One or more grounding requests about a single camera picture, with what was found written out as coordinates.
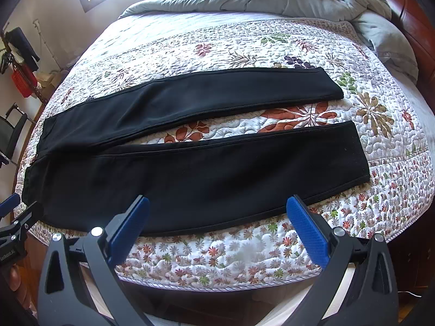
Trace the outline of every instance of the chair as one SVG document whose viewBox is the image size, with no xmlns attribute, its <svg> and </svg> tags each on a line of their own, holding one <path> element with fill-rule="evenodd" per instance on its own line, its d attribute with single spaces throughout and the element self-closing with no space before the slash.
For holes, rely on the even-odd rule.
<svg viewBox="0 0 435 326">
<path fill-rule="evenodd" d="M 7 120 L 12 110 L 16 110 L 21 113 L 21 118 L 18 120 L 15 126 L 13 126 Z M 36 122 L 29 118 L 26 113 L 22 112 L 18 108 L 18 105 L 16 103 L 14 103 L 6 112 L 5 118 L 0 116 L 0 152 L 3 154 L 4 157 L 9 159 L 15 165 L 17 164 L 12 160 L 12 156 L 14 155 L 15 147 L 17 146 L 21 131 L 26 124 L 26 120 L 29 120 L 31 123 L 36 124 Z"/>
</svg>

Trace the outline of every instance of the bed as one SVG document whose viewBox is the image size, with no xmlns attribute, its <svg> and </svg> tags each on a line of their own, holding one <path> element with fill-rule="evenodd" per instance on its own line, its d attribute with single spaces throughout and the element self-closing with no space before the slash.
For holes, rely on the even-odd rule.
<svg viewBox="0 0 435 326">
<path fill-rule="evenodd" d="M 394 65 L 382 64 L 346 21 L 257 12 L 153 11 L 114 22 L 46 106 L 24 152 L 16 192 L 21 193 L 24 171 L 35 157 L 44 119 L 76 104 L 194 71 L 320 66 L 343 88 L 343 101 L 210 119 L 134 143 L 199 141 L 353 120 L 371 181 L 310 208 L 354 236 L 367 238 L 380 232 L 393 241 L 429 209 L 434 195 L 435 117 L 430 106 L 434 109 L 435 60 L 430 55 L 435 55 L 435 39 L 433 32 L 421 33 L 433 29 L 413 0 L 387 1 L 392 20 L 415 52 L 417 87 Z M 194 195 L 193 187 L 183 199 Z M 39 222 L 30 233 L 47 245 L 57 231 Z M 69 237 L 84 234 L 62 232 Z M 117 267 L 122 280 L 184 291 L 281 286 L 319 272 L 283 215 L 200 235 L 141 237 L 127 261 Z"/>
</svg>

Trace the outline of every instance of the floral pattern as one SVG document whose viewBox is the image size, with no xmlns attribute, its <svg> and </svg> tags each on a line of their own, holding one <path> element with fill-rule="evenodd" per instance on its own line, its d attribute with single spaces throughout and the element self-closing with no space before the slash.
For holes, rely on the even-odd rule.
<svg viewBox="0 0 435 326">
<path fill-rule="evenodd" d="M 199 141 L 204 137 L 205 133 L 209 133 L 210 128 L 202 121 L 196 121 L 182 126 L 175 131 L 175 137 L 169 133 L 164 138 L 164 143 L 167 142 L 182 142 L 186 140 Z"/>
<path fill-rule="evenodd" d="M 391 126 L 394 124 L 394 120 L 384 114 L 387 111 L 385 105 L 379 104 L 378 98 L 375 96 L 370 98 L 367 92 L 364 94 L 357 92 L 357 95 L 361 105 L 356 105 L 360 108 L 356 115 L 362 116 L 364 124 L 370 120 L 371 130 L 375 136 L 378 135 L 378 127 L 385 137 L 392 136 Z"/>
<path fill-rule="evenodd" d="M 327 112 L 328 102 L 311 104 L 309 106 L 298 105 L 289 108 L 277 108 L 266 110 L 261 116 L 277 120 L 292 120 L 277 122 L 263 127 L 259 133 L 290 130 L 295 127 L 321 126 L 328 123 L 328 119 L 336 118 L 336 112 Z"/>
<path fill-rule="evenodd" d="M 275 131 L 278 127 L 352 120 L 368 159 L 370 182 L 311 205 L 310 210 L 321 214 L 330 226 L 340 225 L 353 236 L 371 237 L 379 232 L 390 241 L 429 207 L 434 196 L 434 172 L 421 124 L 400 87 L 358 40 L 349 23 L 271 19 L 198 29 L 130 48 L 128 43 L 118 41 L 120 31 L 135 28 L 141 33 L 145 29 L 141 23 L 145 22 L 145 17 L 117 21 L 86 51 L 54 93 L 25 150 L 17 177 L 18 193 L 48 116 L 86 99 L 117 92 L 127 84 L 192 71 L 277 64 L 294 67 L 295 63 L 306 62 L 323 67 L 343 88 L 344 99 L 209 119 L 145 136 L 134 143 L 206 141 Z M 264 36 L 272 41 L 264 41 Z M 24 209 L 21 204 L 15 213 Z M 67 237 L 85 234 L 40 222 L 30 230 L 45 244 L 57 231 Z M 276 286 L 310 278 L 319 271 L 286 215 L 205 234 L 140 237 L 125 263 L 116 267 L 119 277 L 126 281 L 194 291 Z"/>
<path fill-rule="evenodd" d="M 196 55 L 203 57 L 203 56 L 206 56 L 210 52 L 211 48 L 212 48 L 211 44 L 205 44 L 205 43 L 198 44 L 195 47 L 195 53 L 196 53 Z"/>
</svg>

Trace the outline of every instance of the hanging clothes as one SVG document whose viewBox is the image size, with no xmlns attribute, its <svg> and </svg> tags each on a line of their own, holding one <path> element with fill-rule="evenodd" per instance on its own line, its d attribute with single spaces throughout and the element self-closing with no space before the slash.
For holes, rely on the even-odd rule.
<svg viewBox="0 0 435 326">
<path fill-rule="evenodd" d="M 14 28 L 10 32 L 6 32 L 5 39 L 8 43 L 18 49 L 24 62 L 29 66 L 31 71 L 37 71 L 39 69 L 36 62 L 38 62 L 40 58 L 36 55 L 36 52 L 33 50 L 32 45 L 30 45 L 20 27 Z"/>
<path fill-rule="evenodd" d="M 158 79 L 93 99 L 45 120 L 22 200 L 43 204 L 43 222 L 81 231 L 105 226 L 139 194 L 151 202 L 144 235 L 272 217 L 285 212 L 292 194 L 311 204 L 369 180 L 353 122 L 198 142 L 125 143 L 212 117 L 342 98 L 322 68 L 247 68 Z"/>
</svg>

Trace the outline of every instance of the seam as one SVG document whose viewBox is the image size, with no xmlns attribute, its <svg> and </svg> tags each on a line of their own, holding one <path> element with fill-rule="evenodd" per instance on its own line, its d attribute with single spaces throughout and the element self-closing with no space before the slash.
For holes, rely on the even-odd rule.
<svg viewBox="0 0 435 326">
<path fill-rule="evenodd" d="M 264 141 L 264 140 L 268 140 L 270 138 L 275 138 L 275 137 L 282 137 L 282 136 L 290 136 L 292 134 L 297 134 L 297 133 L 311 133 L 311 132 L 329 132 L 334 128 L 341 128 L 341 127 L 350 127 L 350 124 L 352 124 L 352 121 L 346 121 L 344 123 L 336 123 L 336 124 L 328 124 L 328 125 L 324 125 L 321 128 L 317 127 L 317 126 L 310 126 L 308 128 L 294 128 L 292 130 L 283 130 L 283 131 L 276 131 L 276 133 L 268 133 L 268 134 L 264 134 L 262 136 L 255 136 L 256 134 L 244 134 L 244 135 L 238 135 L 238 136 L 232 136 L 232 137 L 236 137 L 234 139 L 232 139 L 230 137 L 230 140 L 224 141 L 224 142 L 219 142 L 219 143 L 210 143 L 210 144 L 201 144 L 201 145 L 190 145 L 189 147 L 181 147 L 181 148 L 173 148 L 173 149 L 159 149 L 159 150 L 151 150 L 151 151 L 140 151 L 140 152 L 131 152 L 131 153 L 105 153 L 105 154 L 97 154 L 97 155 L 93 155 L 90 156 L 88 154 L 83 154 L 86 157 L 89 158 L 96 158 L 96 157 L 117 157 L 117 156 L 141 156 L 141 155 L 148 155 L 148 154 L 163 154 L 163 153 L 167 153 L 167 152 L 177 152 L 177 151 L 183 151 L 183 150 L 200 150 L 200 149 L 207 149 L 207 148 L 214 148 L 214 147 L 221 147 L 221 146 L 230 146 L 232 144 L 237 144 L 239 142 L 246 142 L 246 141 Z M 147 146 L 154 146 L 154 145 L 160 145 L 160 146 L 171 146 L 171 144 L 169 143 L 156 143 L 156 144 L 149 144 Z"/>
<path fill-rule="evenodd" d="M 307 102 L 307 103 L 310 103 L 310 102 L 321 102 L 321 101 L 326 101 L 326 100 L 331 100 L 331 99 L 335 100 L 336 98 L 335 97 L 332 98 L 331 95 L 327 95 L 327 96 L 324 96 L 324 97 L 316 97 L 316 98 L 309 98 L 309 99 L 307 99 L 307 98 L 301 98 L 301 99 L 294 99 L 294 100 L 291 100 L 291 101 L 282 101 L 282 100 L 280 100 L 280 101 L 269 102 L 269 103 L 261 103 L 261 105 L 262 106 L 264 105 L 265 108 L 268 108 L 270 106 L 279 105 L 279 104 L 282 104 L 284 102 L 288 102 L 288 103 Z M 231 110 L 237 110 L 237 109 L 244 109 L 244 108 L 249 108 L 249 107 L 256 106 L 256 105 L 260 105 L 260 103 L 254 103 L 254 104 L 248 104 L 248 105 L 240 105 L 240 106 L 234 106 L 234 107 L 230 107 L 230 108 L 220 108 L 220 109 L 214 109 L 212 111 L 205 110 L 205 111 L 202 111 L 202 112 L 197 112 L 197 113 L 193 113 L 193 114 L 189 114 L 189 115 L 180 116 L 179 118 L 176 118 L 176 119 L 171 120 L 171 121 L 165 121 L 165 122 L 161 122 L 161 123 L 158 123 L 158 124 L 150 125 L 150 126 L 148 126 L 146 128 L 143 128 L 140 131 L 134 131 L 134 132 L 131 132 L 131 133 L 128 133 L 128 134 L 123 134 L 123 135 L 119 135 L 117 137 L 112 137 L 110 139 L 105 139 L 103 141 L 96 142 L 94 144 L 91 144 L 90 147 L 95 147 L 95 146 L 98 146 L 98 145 L 101 145 L 101 144 L 105 144 L 105 143 L 108 143 L 108 142 L 111 142 L 111 141 L 114 141 L 114 140 L 117 140 L 117 139 L 123 139 L 123 138 L 129 137 L 129 136 L 140 135 L 141 133 L 145 134 L 147 132 L 147 130 L 149 130 L 151 128 L 155 128 L 155 127 L 162 126 L 162 125 L 165 125 L 165 124 L 176 123 L 176 122 L 184 120 L 184 119 L 189 119 L 189 118 L 191 118 L 193 116 L 198 116 L 198 115 L 203 115 L 203 114 L 208 114 L 208 113 L 213 114 L 214 112 L 220 112 L 220 111 L 225 111 L 225 110 L 226 111 L 231 111 Z"/>
</svg>

